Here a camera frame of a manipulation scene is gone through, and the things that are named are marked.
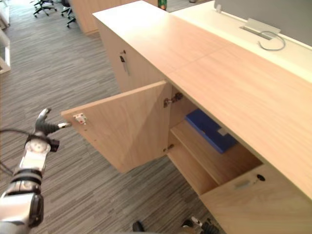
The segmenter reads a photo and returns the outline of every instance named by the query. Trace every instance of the open cabinet door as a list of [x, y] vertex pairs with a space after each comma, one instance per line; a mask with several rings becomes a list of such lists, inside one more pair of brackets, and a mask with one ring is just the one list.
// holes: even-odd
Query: open cabinet door
[[[95, 101], [61, 115], [120, 172], [164, 155], [168, 147], [172, 87], [160, 81]], [[84, 114], [80, 124], [74, 115]]]

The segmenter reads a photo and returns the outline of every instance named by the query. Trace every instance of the cabinet handle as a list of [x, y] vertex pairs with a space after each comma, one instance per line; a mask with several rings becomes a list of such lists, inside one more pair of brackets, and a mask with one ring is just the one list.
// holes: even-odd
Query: cabinet handle
[[235, 184], [235, 189], [244, 189], [250, 185], [249, 180], [244, 180], [240, 183]]
[[122, 65], [123, 65], [123, 69], [125, 70], [125, 72], [128, 74], [128, 75], [130, 75], [130, 72], [129, 72], [129, 69], [128, 69], [128, 67], [127, 67], [127, 63], [126, 63], [126, 51], [124, 50], [124, 51], [122, 51], [121, 53], [120, 53], [120, 56], [119, 56], [119, 58], [120, 58], [120, 61], [121, 61], [121, 63], [122, 63]]

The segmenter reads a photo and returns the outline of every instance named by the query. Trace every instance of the office chair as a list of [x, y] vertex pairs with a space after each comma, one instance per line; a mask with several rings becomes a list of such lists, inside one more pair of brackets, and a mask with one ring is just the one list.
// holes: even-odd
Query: office chair
[[[34, 12], [34, 16], [37, 18], [37, 14], [39, 14], [40, 11], [43, 11], [47, 16], [49, 16], [49, 14], [45, 11], [45, 10], [51, 10], [54, 9], [55, 11], [58, 11], [55, 7], [53, 7], [54, 2], [53, 0], [37, 0], [38, 2], [36, 4], [34, 4], [36, 11]], [[52, 6], [43, 6], [43, 4], [45, 3], [51, 3]]]
[[69, 24], [71, 22], [76, 22], [76, 17], [73, 16], [71, 17], [70, 14], [73, 12], [68, 0], [61, 0], [61, 3], [63, 6], [67, 7], [65, 10], [62, 11], [61, 16], [64, 16], [64, 13], [67, 12], [67, 18], [69, 19], [69, 21], [67, 22], [66, 26], [68, 28], [70, 28]]

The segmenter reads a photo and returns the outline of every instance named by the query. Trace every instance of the gray carpet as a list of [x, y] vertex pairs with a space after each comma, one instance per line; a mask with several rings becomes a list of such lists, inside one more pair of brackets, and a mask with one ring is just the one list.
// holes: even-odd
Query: gray carpet
[[[45, 107], [52, 108], [48, 120], [60, 122], [62, 110], [119, 93], [97, 34], [86, 37], [75, 23], [66, 28], [59, 11], [36, 19], [28, 1], [11, 4], [6, 34], [12, 71], [0, 78], [2, 128], [31, 131]], [[168, 11], [188, 4], [169, 0]], [[191, 215], [202, 220], [211, 216], [167, 157], [120, 174], [73, 129], [53, 137], [61, 145], [47, 159], [44, 221], [32, 233], [126, 232], [141, 220], [150, 232], [173, 234]], [[1, 135], [1, 160], [10, 168], [19, 162], [25, 139]], [[1, 193], [8, 182], [2, 173]]]

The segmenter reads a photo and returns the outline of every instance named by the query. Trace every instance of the gray partition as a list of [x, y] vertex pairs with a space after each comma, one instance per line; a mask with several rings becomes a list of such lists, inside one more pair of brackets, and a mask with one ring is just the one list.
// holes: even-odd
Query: gray partition
[[215, 0], [231, 15], [266, 23], [312, 46], [312, 0]]

